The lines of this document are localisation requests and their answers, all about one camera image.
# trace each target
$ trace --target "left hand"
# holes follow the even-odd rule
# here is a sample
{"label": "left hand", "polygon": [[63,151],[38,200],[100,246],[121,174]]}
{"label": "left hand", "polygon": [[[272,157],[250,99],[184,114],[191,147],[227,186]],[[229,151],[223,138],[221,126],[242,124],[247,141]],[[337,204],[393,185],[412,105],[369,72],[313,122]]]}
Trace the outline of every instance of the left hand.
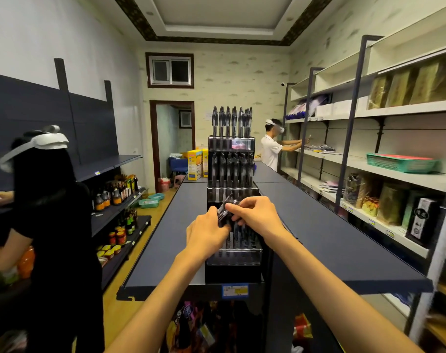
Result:
{"label": "left hand", "polygon": [[231,226],[218,227],[216,207],[210,207],[206,214],[199,215],[187,227],[186,251],[202,263],[218,251],[230,234]]}

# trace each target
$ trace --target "wooden floor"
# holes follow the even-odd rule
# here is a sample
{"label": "wooden floor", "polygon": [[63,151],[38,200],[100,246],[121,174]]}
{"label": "wooden floor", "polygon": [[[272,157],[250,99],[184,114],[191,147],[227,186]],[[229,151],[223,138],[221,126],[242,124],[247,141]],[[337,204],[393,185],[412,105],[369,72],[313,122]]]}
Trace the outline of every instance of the wooden floor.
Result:
{"label": "wooden floor", "polygon": [[119,290],[120,285],[125,281],[133,264],[138,259],[138,255],[140,255],[140,252],[148,241],[156,224],[160,221],[164,211],[173,198],[175,191],[175,189],[170,189],[165,192],[165,197],[160,201],[160,205],[157,208],[138,209],[138,215],[151,215],[151,225],[142,234],[139,242],[135,244],[135,248],[130,254],[130,260],[124,262],[103,295],[105,347],[110,345],[142,304],[142,302],[135,301],[117,301],[116,293]]}

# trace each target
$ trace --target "recessed ceiling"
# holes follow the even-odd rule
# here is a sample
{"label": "recessed ceiling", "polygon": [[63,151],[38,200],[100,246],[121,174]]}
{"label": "recessed ceiling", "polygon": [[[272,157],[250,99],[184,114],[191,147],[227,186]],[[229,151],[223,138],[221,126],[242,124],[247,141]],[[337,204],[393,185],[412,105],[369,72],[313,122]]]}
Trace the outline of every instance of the recessed ceiling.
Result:
{"label": "recessed ceiling", "polygon": [[275,29],[291,1],[153,0],[166,25],[253,29]]}

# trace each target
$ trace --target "vr headset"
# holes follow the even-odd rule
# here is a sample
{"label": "vr headset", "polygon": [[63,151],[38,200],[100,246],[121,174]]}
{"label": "vr headset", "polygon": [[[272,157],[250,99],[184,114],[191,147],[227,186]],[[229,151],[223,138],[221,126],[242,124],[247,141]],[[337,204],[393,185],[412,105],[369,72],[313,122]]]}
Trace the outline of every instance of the vr headset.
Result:
{"label": "vr headset", "polygon": [[275,126],[277,129],[279,129],[279,131],[280,131],[281,134],[283,134],[284,131],[285,131],[285,129],[284,129],[282,126],[275,124],[275,123],[274,123],[272,120],[270,120],[270,119],[267,119],[267,120],[265,121],[265,124],[266,124],[266,125],[273,125],[273,126]]}
{"label": "vr headset", "polygon": [[65,135],[61,134],[60,127],[58,125],[51,125],[43,130],[45,133],[32,137],[32,139],[16,147],[11,152],[7,153],[0,159],[0,168],[4,172],[11,173],[13,171],[12,159],[20,153],[31,148],[41,150],[55,150],[65,149],[68,147],[68,139]]}

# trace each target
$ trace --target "ceiling molding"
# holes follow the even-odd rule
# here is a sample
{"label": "ceiling molding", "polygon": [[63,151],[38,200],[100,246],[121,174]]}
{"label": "ceiling molding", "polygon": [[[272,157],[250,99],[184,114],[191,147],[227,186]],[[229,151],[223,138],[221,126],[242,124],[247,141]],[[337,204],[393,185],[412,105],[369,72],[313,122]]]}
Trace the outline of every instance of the ceiling molding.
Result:
{"label": "ceiling molding", "polygon": [[332,0],[312,0],[282,40],[158,36],[135,0],[115,0],[146,41],[290,46]]}

